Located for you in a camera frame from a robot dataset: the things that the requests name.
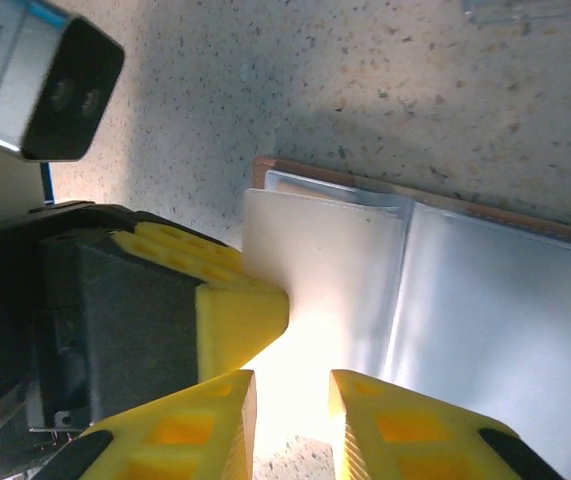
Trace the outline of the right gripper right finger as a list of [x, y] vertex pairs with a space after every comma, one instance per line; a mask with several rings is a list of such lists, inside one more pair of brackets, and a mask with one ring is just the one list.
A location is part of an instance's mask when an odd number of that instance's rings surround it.
[[339, 479], [557, 479], [507, 425], [351, 370], [329, 377]]

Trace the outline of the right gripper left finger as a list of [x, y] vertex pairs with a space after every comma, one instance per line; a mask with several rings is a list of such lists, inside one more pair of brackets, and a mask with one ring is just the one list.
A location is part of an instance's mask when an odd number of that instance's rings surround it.
[[250, 479], [255, 374], [237, 370], [106, 418], [47, 463], [49, 479]]

